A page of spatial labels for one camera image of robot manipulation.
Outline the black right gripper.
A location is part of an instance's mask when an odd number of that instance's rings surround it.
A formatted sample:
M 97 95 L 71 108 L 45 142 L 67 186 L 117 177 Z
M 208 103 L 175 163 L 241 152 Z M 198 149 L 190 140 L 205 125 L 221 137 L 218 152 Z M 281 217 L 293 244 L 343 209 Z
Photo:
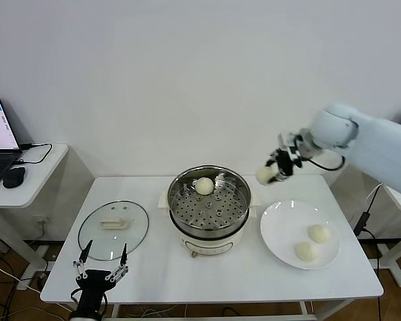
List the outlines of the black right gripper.
M 294 168 L 301 169 L 303 167 L 302 160 L 296 158 L 293 160 L 291 155 L 284 150 L 274 150 L 266 161 L 265 166 L 271 167 L 276 164 L 280 167 L 280 171 L 273 171 L 270 174 L 269 184 L 286 181 L 289 176 L 294 174 Z

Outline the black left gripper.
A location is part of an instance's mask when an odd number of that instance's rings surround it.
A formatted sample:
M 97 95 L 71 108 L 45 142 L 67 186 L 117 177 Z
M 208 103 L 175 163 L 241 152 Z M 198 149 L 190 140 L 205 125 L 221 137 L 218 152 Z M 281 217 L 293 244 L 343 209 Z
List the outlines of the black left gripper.
M 116 284 L 128 273 L 127 244 L 124 244 L 120 263 L 112 272 L 106 270 L 86 270 L 85 263 L 89 256 L 92 240 L 81 251 L 78 260 L 73 261 L 76 271 L 78 288 L 75 293 L 81 292 L 78 300 L 78 310 L 99 310 L 102 304 L 108 305 L 106 292 L 113 289 Z

